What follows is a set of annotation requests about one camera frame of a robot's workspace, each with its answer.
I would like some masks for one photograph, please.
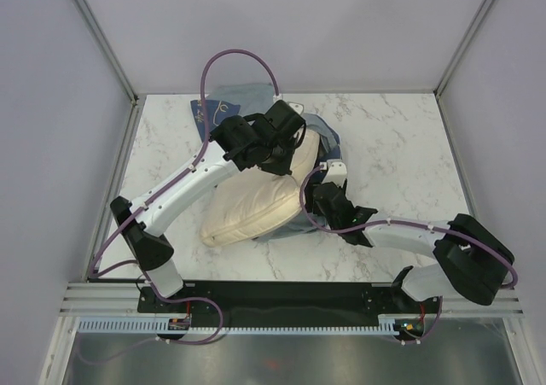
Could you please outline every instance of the black joint motor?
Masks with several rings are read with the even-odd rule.
[[[277,101],[265,114],[223,120],[209,139],[216,141],[226,151],[224,158],[241,171],[258,166],[264,172],[284,176],[292,173],[290,165],[297,148],[294,135],[304,125],[304,118],[284,101]]]
[[[319,184],[312,192],[313,213],[326,218],[332,230],[343,230],[366,223],[377,213],[373,208],[353,206],[345,196],[345,188],[334,183]],[[340,234],[349,244],[372,247],[361,230]]]
[[[450,229],[470,236],[501,255],[510,265],[514,255],[478,220],[458,214],[449,222]],[[489,306],[501,288],[508,269],[491,254],[456,236],[446,235],[436,241],[434,257],[455,290],[466,299]]]
[[[110,203],[113,217],[118,225],[131,216],[131,202],[119,195]],[[143,271],[152,271],[164,265],[174,253],[174,249],[164,235],[151,236],[142,226],[132,220],[121,232]]]

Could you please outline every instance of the dark blue fabric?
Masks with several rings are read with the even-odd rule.
[[[335,142],[337,143],[337,146],[331,148],[325,155],[319,156],[317,161],[323,162],[330,159],[341,159],[340,135],[338,135],[338,133],[332,129],[319,115],[317,115],[317,119],[319,119],[330,130],[332,136],[334,136]]]
[[[199,131],[199,136],[203,142],[205,142],[205,123],[203,120],[203,111],[201,110],[201,100],[191,101],[191,113],[195,119],[195,125]],[[240,105],[234,105],[232,103],[224,101],[206,101],[206,114],[208,115],[209,127],[214,129],[218,126],[222,120],[239,114],[241,109]]]

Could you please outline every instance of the black mounting plate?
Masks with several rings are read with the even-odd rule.
[[[206,297],[222,309],[230,328],[311,328],[378,326],[380,314],[400,314],[390,283],[293,283],[185,281],[171,299]],[[427,313],[438,311],[434,299],[422,303]],[[160,301],[143,288],[140,313],[186,313],[186,303]],[[191,303],[192,326],[214,327],[218,314],[205,302]],[[419,303],[412,313],[420,314]]]

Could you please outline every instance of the metal sheet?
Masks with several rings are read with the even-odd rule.
[[[80,349],[101,359],[142,338],[80,335]],[[234,335],[203,347],[152,342],[106,365],[73,359],[68,373],[78,385],[521,384],[498,320],[443,320],[426,342],[407,347],[373,336]]]

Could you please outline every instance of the enclosure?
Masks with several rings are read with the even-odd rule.
[[[3,383],[544,383],[544,0],[0,2]],[[146,337],[81,330],[86,318],[138,318],[140,270],[88,282],[88,266],[115,229],[109,202],[200,147],[190,102],[207,60],[229,48],[265,59],[283,98],[339,133],[356,204],[472,214],[514,253],[517,287],[489,307],[447,296],[413,348],[233,335],[82,363],[76,347],[100,359]],[[230,55],[206,90],[251,83],[269,83],[262,67]],[[199,226],[211,195],[167,231],[189,280],[387,283],[427,264],[321,233],[209,248]],[[118,239],[98,270],[129,259]]]

